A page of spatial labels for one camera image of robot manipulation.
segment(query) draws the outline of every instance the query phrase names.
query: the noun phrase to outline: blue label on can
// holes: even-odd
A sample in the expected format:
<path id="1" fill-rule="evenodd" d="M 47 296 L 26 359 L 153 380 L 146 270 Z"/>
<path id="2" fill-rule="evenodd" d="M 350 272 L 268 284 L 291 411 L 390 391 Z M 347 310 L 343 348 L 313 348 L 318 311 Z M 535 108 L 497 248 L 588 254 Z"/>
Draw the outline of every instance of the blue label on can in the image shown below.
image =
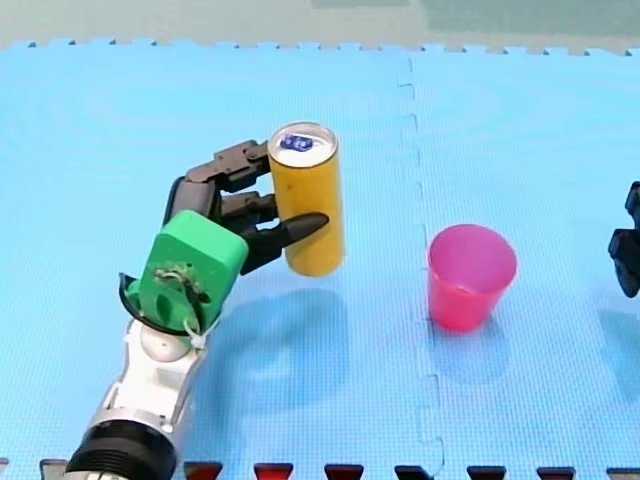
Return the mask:
<path id="1" fill-rule="evenodd" d="M 313 140 L 299 135 L 285 135 L 285 137 L 280 141 L 280 146 L 286 150 L 306 152 L 313 147 Z"/>

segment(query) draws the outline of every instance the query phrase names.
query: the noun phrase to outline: can lid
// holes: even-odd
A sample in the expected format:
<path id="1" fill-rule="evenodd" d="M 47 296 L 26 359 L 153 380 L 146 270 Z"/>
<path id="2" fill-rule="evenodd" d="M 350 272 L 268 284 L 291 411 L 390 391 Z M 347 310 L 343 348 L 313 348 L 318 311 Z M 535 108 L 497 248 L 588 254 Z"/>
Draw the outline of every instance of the can lid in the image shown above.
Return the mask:
<path id="1" fill-rule="evenodd" d="M 335 134 L 328 128 L 313 122 L 296 122 L 276 131 L 267 150 L 284 166 L 310 168 L 329 160 L 337 145 Z"/>

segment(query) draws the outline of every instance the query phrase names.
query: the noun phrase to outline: pink cup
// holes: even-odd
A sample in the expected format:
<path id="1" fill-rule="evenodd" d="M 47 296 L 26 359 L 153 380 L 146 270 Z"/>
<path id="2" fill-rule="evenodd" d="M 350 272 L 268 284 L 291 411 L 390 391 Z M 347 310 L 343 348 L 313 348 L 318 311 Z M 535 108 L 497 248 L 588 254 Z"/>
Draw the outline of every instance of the pink cup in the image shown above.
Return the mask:
<path id="1" fill-rule="evenodd" d="M 516 254 L 496 232 L 456 225 L 440 232 L 428 254 L 431 319 L 463 333 L 480 326 L 516 275 Z"/>

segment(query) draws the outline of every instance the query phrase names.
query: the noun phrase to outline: blue foam mat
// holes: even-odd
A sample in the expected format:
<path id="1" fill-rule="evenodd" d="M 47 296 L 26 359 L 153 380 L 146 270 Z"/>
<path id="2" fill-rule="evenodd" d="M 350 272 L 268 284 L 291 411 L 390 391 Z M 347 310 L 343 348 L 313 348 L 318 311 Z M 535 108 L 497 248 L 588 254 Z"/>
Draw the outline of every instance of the blue foam mat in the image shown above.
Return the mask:
<path id="1" fill-rule="evenodd" d="M 342 140 L 347 260 L 239 280 L 184 460 L 222 480 L 640 465 L 638 307 L 606 254 L 640 176 L 638 57 L 68 43 L 0 54 L 3 480 L 77 447 L 123 361 L 117 273 L 138 275 L 171 181 L 298 119 Z M 452 338 L 426 318 L 424 256 L 466 221 L 520 271 L 490 325 Z"/>

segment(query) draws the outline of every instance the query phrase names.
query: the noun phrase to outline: yellow can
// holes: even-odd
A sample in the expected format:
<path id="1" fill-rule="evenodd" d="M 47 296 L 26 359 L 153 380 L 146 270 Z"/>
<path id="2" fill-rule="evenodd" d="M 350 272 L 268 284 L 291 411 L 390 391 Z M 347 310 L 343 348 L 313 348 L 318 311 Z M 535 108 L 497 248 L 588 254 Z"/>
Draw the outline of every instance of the yellow can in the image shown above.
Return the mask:
<path id="1" fill-rule="evenodd" d="M 326 226 L 287 248 L 287 263 L 311 277 L 333 272 L 345 255 L 336 135 L 317 123 L 291 123 L 273 134 L 267 150 L 280 219 L 313 212 L 329 217 Z"/>

